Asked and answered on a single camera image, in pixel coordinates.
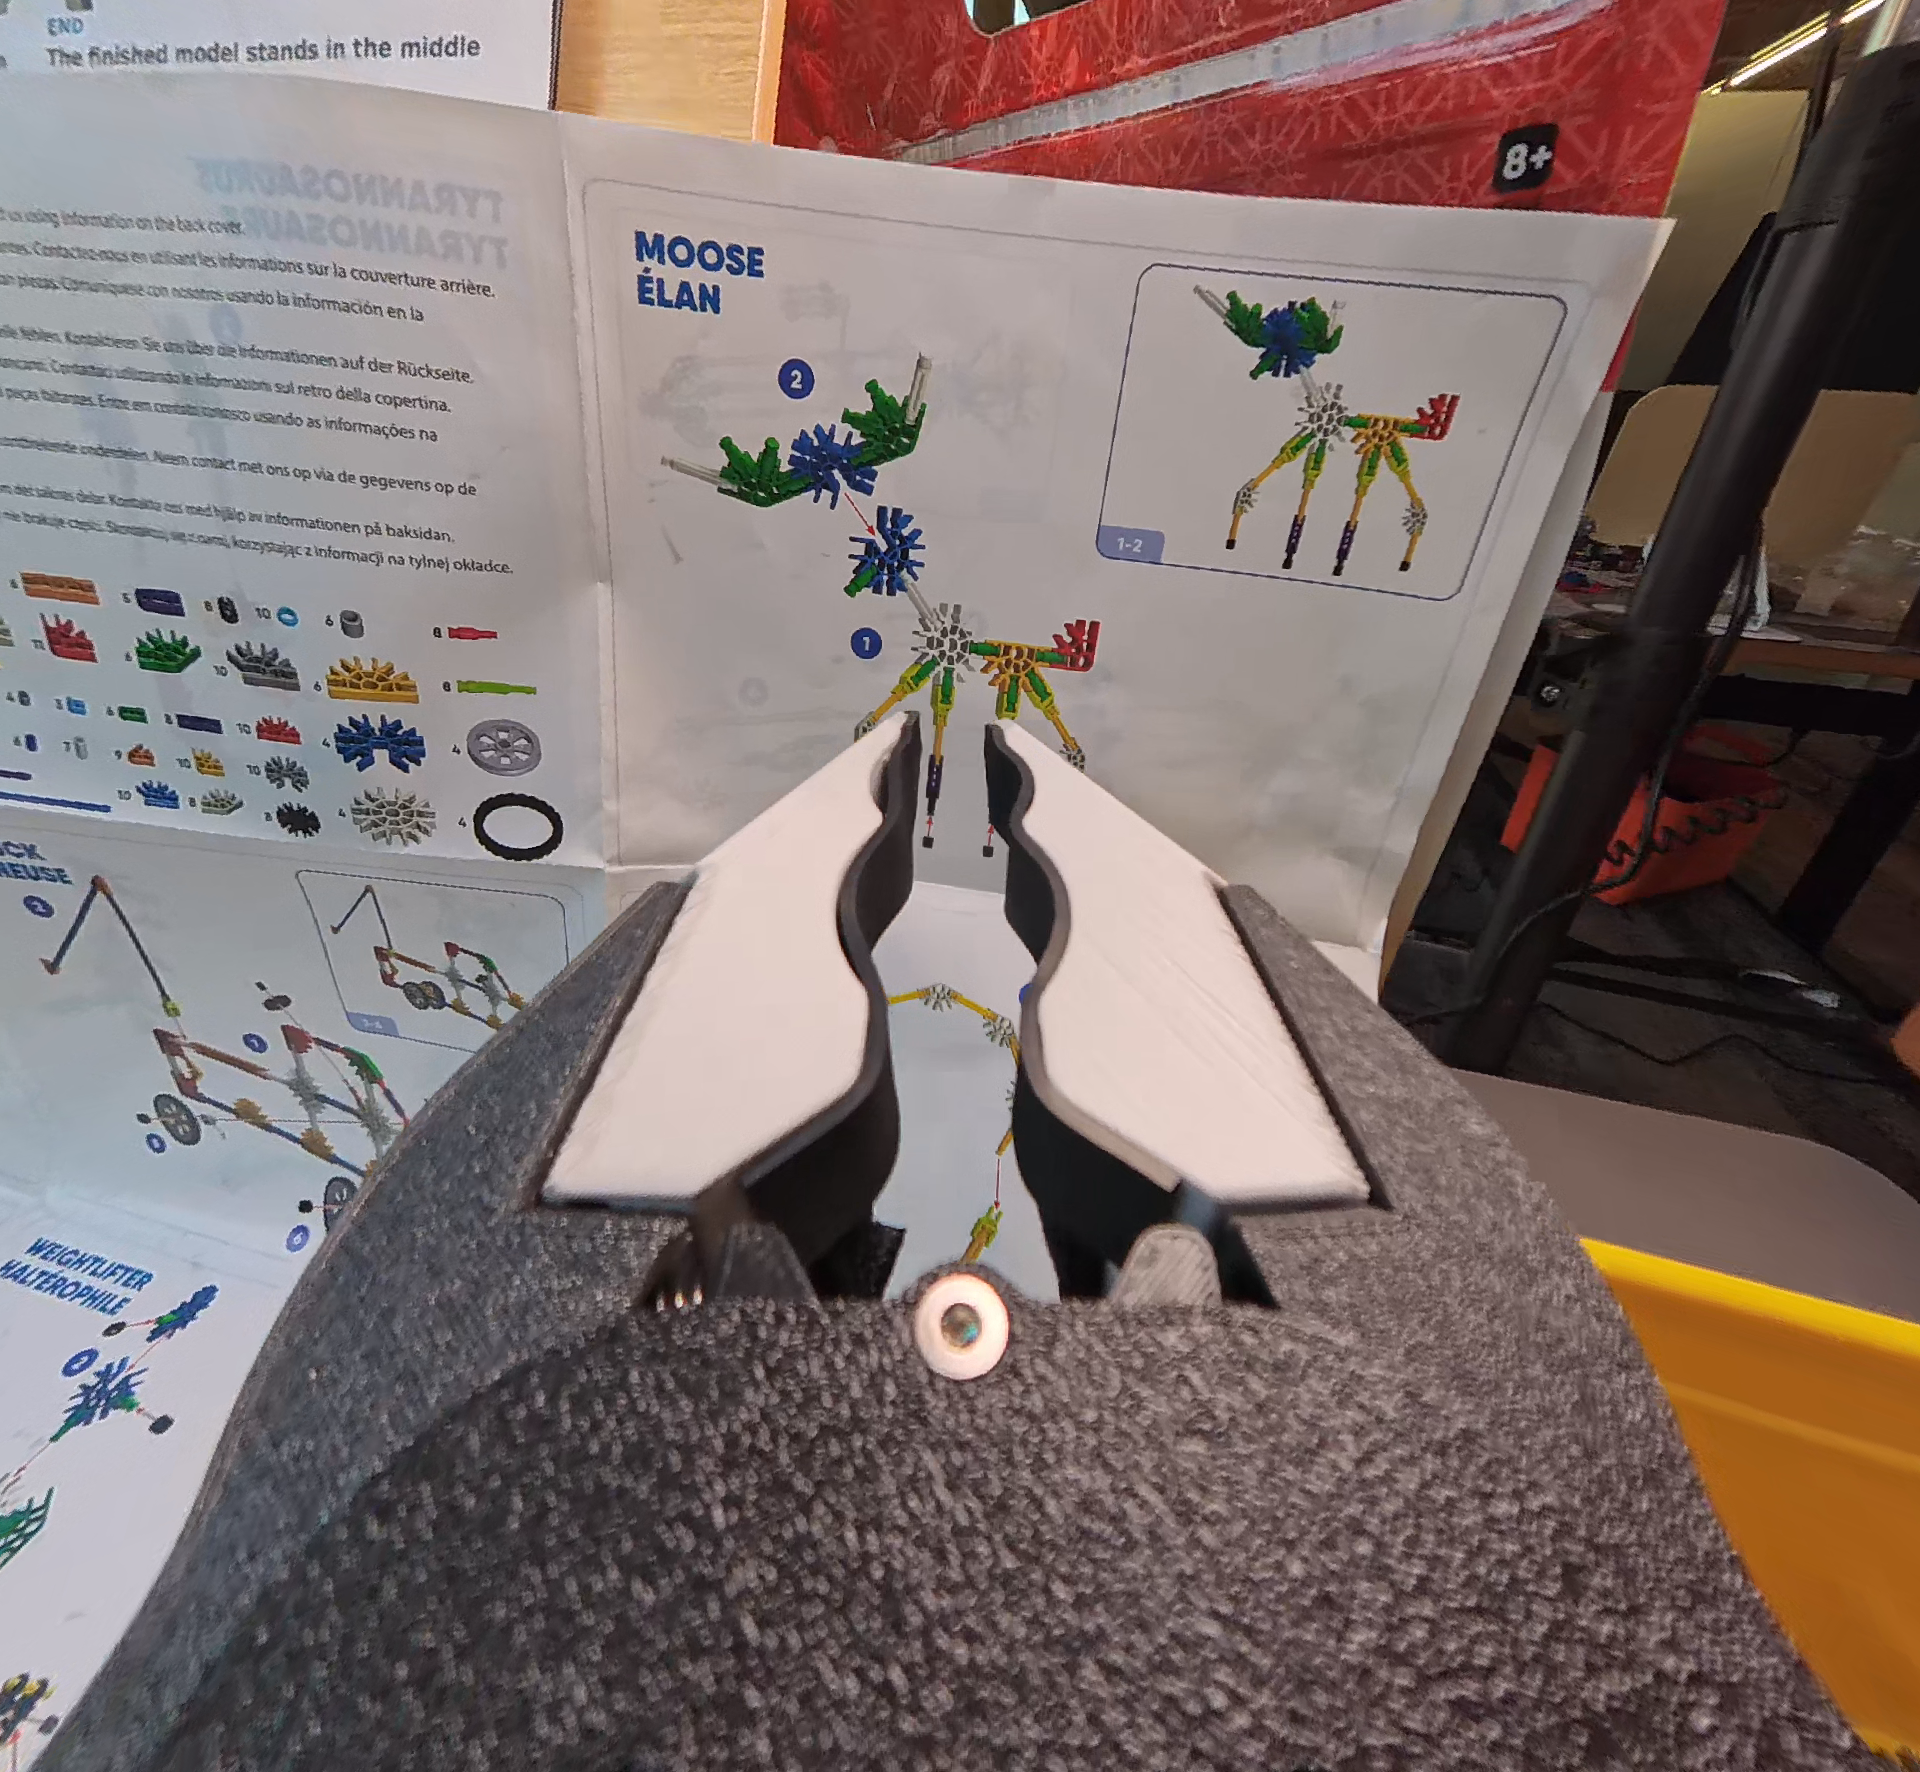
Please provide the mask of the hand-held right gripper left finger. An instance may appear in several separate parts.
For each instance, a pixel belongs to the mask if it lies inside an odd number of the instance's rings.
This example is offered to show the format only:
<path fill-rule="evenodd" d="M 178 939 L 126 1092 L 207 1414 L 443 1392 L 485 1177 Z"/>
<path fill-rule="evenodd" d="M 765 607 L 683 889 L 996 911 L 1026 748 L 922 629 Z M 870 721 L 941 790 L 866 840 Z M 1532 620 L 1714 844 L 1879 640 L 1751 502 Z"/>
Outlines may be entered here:
<path fill-rule="evenodd" d="M 548 1174 L 554 1204 L 689 1213 L 706 1266 L 774 1226 L 804 1266 L 899 1155 L 875 944 L 916 880 L 922 721 L 886 718 L 689 882 Z"/>

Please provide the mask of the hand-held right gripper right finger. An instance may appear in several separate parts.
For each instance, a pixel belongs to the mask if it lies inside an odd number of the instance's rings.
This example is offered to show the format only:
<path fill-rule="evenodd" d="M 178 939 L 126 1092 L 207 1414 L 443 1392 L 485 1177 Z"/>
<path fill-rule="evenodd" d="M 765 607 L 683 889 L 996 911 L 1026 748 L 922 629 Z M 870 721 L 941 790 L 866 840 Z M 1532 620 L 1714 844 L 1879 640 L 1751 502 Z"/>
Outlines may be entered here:
<path fill-rule="evenodd" d="M 1021 1000 L 1016 1158 L 1060 1266 L 1183 1220 L 1347 1208 L 1370 1180 L 1220 876 L 1021 728 L 984 735 Z"/>

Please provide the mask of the yellow plastic bin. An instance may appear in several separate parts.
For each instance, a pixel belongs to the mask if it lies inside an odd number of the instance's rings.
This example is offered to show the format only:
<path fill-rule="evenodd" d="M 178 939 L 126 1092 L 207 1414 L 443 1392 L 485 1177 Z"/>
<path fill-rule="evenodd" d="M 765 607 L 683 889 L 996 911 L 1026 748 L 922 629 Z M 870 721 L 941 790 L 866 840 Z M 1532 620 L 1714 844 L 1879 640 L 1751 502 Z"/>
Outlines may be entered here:
<path fill-rule="evenodd" d="M 1717 1513 L 1879 1751 L 1917 1751 L 1917 1325 L 1587 1240 Z"/>

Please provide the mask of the orange box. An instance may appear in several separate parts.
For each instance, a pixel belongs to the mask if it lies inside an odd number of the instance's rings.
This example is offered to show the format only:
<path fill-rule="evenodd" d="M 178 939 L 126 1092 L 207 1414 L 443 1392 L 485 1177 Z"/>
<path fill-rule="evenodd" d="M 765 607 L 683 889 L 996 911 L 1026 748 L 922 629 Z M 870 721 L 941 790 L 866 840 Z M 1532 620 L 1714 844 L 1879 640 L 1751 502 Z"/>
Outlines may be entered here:
<path fill-rule="evenodd" d="M 1627 872 L 1645 826 L 1648 783 L 1620 813 L 1594 872 L 1599 899 L 1632 902 L 1728 880 L 1766 820 L 1789 801 L 1786 783 L 1767 767 L 1761 745 L 1708 725 L 1686 735 L 1666 767 L 1653 836 L 1639 872 Z"/>

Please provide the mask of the black light stand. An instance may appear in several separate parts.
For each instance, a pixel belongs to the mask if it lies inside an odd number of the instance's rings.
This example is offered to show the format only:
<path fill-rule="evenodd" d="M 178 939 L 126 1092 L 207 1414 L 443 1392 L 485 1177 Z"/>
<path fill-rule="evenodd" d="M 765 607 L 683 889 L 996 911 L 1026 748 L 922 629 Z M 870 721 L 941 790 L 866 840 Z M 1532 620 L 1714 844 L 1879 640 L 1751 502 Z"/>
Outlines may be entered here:
<path fill-rule="evenodd" d="M 1904 38 L 1853 66 L 1790 180 L 1728 377 L 1475 948 L 1448 1063 L 1499 1069 L 1511 1052 L 1636 783 L 1685 721 L 1717 601 L 1915 219 L 1917 38 Z"/>

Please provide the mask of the cardboard box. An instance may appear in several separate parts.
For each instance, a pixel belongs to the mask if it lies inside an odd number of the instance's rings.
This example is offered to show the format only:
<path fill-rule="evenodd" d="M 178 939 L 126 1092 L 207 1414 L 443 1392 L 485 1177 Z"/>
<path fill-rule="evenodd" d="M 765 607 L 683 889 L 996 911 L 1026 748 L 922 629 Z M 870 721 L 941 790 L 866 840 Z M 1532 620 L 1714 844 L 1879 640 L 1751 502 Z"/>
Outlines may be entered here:
<path fill-rule="evenodd" d="M 1653 541 L 1714 400 L 1714 384 L 1663 384 L 1629 407 L 1587 502 L 1599 544 Z M 1819 393 L 1766 518 L 1777 620 L 1872 634 L 1904 623 L 1917 597 L 1917 511 L 1872 521 L 1872 509 L 1915 440 L 1915 393 Z"/>

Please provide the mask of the red K'nex box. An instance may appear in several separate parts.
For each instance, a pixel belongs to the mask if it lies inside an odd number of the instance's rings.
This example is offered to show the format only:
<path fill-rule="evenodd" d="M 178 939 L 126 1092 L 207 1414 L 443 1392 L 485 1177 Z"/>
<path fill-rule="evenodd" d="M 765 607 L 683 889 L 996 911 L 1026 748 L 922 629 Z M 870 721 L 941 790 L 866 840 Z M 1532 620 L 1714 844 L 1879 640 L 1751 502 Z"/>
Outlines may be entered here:
<path fill-rule="evenodd" d="M 1658 219 L 1725 0 L 785 0 L 777 141 L 1311 201 Z"/>

